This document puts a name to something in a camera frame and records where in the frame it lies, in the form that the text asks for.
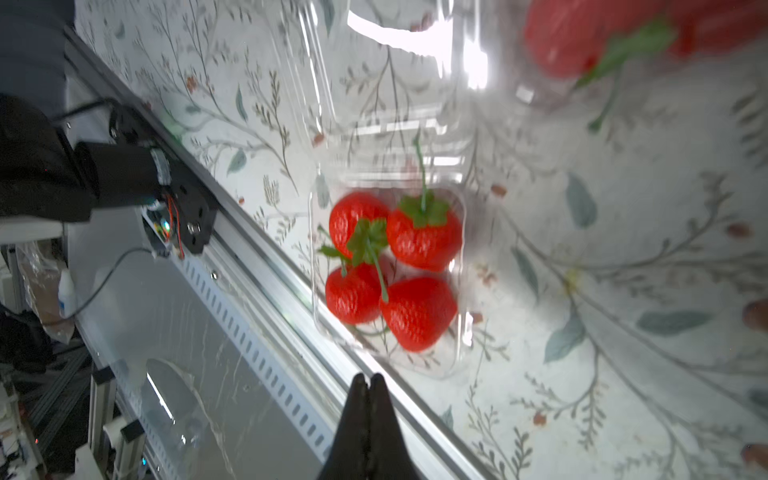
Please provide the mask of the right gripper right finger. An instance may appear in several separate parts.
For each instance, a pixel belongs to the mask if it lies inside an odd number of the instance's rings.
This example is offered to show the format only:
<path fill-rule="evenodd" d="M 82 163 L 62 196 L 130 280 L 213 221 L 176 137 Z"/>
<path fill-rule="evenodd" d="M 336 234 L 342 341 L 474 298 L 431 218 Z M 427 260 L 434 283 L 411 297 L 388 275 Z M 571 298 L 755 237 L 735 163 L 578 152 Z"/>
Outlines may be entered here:
<path fill-rule="evenodd" d="M 369 479 L 419 479 L 392 405 L 385 378 L 376 373 L 369 387 Z"/>

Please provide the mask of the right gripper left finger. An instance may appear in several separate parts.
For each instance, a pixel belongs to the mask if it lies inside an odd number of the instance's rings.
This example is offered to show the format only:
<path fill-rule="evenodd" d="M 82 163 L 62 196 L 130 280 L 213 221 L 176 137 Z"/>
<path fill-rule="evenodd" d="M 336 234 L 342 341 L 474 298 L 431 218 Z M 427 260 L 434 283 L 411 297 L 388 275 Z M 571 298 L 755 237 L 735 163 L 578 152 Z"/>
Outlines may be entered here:
<path fill-rule="evenodd" d="M 359 373 L 350 384 L 329 456 L 318 479 L 366 479 L 369 447 L 369 389 L 365 376 Z"/>

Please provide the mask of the red strawberry top basket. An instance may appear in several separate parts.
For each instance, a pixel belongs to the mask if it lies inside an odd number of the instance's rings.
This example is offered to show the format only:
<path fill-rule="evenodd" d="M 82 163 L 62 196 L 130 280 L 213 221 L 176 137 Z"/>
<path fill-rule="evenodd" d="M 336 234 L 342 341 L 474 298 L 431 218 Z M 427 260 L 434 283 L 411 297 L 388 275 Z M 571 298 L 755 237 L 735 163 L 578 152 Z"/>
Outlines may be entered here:
<path fill-rule="evenodd" d="M 433 277 L 411 278 L 389 286 L 379 308 L 399 345 L 414 353 L 431 348 L 458 313 L 449 284 Z"/>

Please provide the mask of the red strawberry basket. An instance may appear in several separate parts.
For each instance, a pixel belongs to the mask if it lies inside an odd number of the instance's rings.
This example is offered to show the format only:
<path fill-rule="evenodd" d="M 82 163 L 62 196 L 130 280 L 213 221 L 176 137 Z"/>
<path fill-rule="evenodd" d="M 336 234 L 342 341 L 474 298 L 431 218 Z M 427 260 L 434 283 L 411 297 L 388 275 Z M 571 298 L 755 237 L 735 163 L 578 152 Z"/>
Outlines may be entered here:
<path fill-rule="evenodd" d="M 380 301 L 388 294 L 387 262 L 381 250 L 374 250 L 377 261 L 354 265 L 338 249 L 323 245 L 318 252 L 341 264 L 325 282 L 325 301 L 329 311 L 343 324 L 370 323 L 380 316 Z"/>
<path fill-rule="evenodd" d="M 458 313 L 449 284 L 433 277 L 411 278 L 389 286 L 379 308 L 399 345 L 414 353 L 431 348 Z"/>
<path fill-rule="evenodd" d="M 420 191 L 403 196 L 387 218 L 386 235 L 394 257 L 411 267 L 441 272 L 463 245 L 462 223 L 451 204 L 427 184 L 420 134 L 412 141 L 419 162 Z"/>
<path fill-rule="evenodd" d="M 329 217 L 329 234 L 334 247 L 346 258 L 352 258 L 347 248 L 361 218 L 374 221 L 386 219 L 389 215 L 387 205 L 374 195 L 355 191 L 340 199 L 333 207 Z"/>

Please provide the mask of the clear clamshell container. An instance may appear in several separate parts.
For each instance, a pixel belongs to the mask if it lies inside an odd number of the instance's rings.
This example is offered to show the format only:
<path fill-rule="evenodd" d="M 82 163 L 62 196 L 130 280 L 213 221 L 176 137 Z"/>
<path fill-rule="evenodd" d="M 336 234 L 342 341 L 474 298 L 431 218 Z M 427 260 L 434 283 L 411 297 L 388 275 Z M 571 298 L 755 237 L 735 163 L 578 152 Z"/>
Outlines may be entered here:
<path fill-rule="evenodd" d="M 465 57 L 478 49 L 476 1 L 288 1 L 290 73 L 317 162 L 311 241 L 366 191 L 394 206 L 421 184 L 460 219 L 472 143 Z"/>
<path fill-rule="evenodd" d="M 485 1 L 489 92 L 555 110 L 624 67 L 729 54 L 767 35 L 764 1 Z"/>

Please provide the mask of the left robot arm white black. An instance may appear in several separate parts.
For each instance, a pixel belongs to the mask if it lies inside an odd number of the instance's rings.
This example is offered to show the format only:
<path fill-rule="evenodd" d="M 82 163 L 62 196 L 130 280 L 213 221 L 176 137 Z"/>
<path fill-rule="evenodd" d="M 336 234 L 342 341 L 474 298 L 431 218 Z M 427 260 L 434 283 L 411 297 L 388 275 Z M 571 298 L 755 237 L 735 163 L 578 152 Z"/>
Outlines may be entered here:
<path fill-rule="evenodd" d="M 170 192 L 160 149 L 81 141 L 25 100 L 1 96 L 1 217 L 86 222 L 95 209 L 151 205 Z"/>

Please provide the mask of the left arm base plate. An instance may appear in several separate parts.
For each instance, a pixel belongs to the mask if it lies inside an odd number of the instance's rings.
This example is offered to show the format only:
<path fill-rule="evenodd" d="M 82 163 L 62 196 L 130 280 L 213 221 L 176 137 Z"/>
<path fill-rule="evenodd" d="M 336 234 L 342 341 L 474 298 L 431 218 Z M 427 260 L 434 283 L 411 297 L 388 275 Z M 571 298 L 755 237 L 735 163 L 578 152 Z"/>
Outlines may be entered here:
<path fill-rule="evenodd" d="M 109 128 L 117 143 L 141 147 L 160 163 L 160 205 L 152 216 L 160 238 L 180 257 L 202 254 L 214 232 L 219 201 L 135 108 L 113 107 Z"/>

